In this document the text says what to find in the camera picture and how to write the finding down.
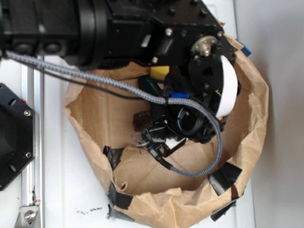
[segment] black mounting plate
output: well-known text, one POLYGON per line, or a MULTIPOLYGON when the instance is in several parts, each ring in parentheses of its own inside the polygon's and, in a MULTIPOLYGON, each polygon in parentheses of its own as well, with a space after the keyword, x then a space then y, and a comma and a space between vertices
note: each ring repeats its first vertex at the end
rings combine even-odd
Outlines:
POLYGON ((0 83, 0 191, 34 159, 34 112, 0 83))

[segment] bolt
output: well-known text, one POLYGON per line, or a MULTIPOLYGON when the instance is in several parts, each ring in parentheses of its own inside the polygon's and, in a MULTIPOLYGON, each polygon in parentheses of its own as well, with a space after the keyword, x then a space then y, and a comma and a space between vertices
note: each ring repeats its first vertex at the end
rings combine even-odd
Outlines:
POLYGON ((218 32, 218 37, 222 37, 224 35, 224 32, 223 31, 219 31, 218 32))
POLYGON ((208 11, 206 9, 201 9, 201 11, 199 12, 199 14, 202 16, 202 17, 205 17, 208 15, 208 11))
POLYGON ((172 34, 173 34, 173 29, 171 29, 171 28, 166 28, 165 34, 166 34, 166 36, 168 36, 168 37, 172 36, 172 34))
POLYGON ((200 53, 202 56, 208 57, 211 54, 211 48, 207 44, 203 44, 202 51, 200 53))
POLYGON ((209 84, 207 84, 207 83, 205 84, 204 87, 205 87, 206 90, 208 90, 210 88, 209 84))
POLYGON ((157 64, 158 63, 158 58, 157 57, 153 57, 152 58, 152 63, 157 64))
POLYGON ((30 117, 30 116, 32 116, 32 112, 30 110, 26 110, 26 111, 24 111, 24 115, 26 117, 30 117))
POLYGON ((198 2, 199 2, 199 0, 191 0, 191 4, 193 4, 195 6, 198 4, 198 2))
POLYGON ((26 221, 31 221, 35 219, 35 216, 36 216, 35 212, 29 210, 27 213, 25 213, 24 218, 26 221))
POLYGON ((170 7, 168 9, 168 13, 171 14, 171 15, 174 15, 176 13, 176 9, 174 7, 170 7))

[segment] blue connector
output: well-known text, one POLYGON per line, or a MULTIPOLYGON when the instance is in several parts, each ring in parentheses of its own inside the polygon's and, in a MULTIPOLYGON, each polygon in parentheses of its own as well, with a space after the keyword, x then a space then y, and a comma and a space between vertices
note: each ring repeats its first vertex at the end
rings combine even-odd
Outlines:
POLYGON ((186 93, 170 93, 169 96, 172 98, 189 98, 189 94, 186 93))
POLYGON ((243 49, 242 49, 242 52, 248 57, 252 54, 252 52, 250 51, 250 49, 245 45, 243 44, 241 41, 239 41, 238 39, 236 39, 239 43, 241 43, 242 45, 244 45, 243 49))

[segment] blue tape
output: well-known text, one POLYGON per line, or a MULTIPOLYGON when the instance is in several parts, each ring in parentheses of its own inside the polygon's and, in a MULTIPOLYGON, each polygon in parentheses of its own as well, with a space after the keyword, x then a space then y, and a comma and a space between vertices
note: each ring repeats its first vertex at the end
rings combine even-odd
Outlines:
POLYGON ((244 45, 243 49, 242 49, 242 52, 248 57, 252 54, 252 52, 250 51, 250 49, 245 45, 243 44, 241 41, 239 41, 238 39, 236 39, 239 43, 241 43, 242 45, 244 45))

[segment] paper bag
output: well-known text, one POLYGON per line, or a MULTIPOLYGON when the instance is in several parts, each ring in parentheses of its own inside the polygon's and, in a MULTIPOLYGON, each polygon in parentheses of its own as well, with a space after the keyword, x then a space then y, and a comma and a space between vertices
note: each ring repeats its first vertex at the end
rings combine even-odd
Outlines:
MULTIPOLYGON (((134 147, 136 142, 131 138, 135 132, 133 115, 148 111, 148 102, 123 100, 91 88, 69 86, 65 112, 78 133, 92 169, 111 199, 127 197, 127 203, 115 203, 114 209, 135 222, 153 228, 188 228, 243 195, 264 144, 268 86, 241 51, 243 46, 227 38, 235 47, 235 69, 242 91, 228 117, 223 132, 223 156, 216 169, 228 162, 241 173, 221 194, 214 189, 208 176, 188 178, 179 175, 161 166, 144 149, 134 147), (114 171, 103 154, 105 146, 125 148, 114 171)), ((137 86, 136 77, 149 73, 149 69, 130 64, 119 70, 94 73, 137 86)), ((97 85, 130 96, 119 89, 97 85)), ((214 160, 215 149, 215 138, 207 144, 187 142, 166 159, 179 169, 198 172, 214 160)))

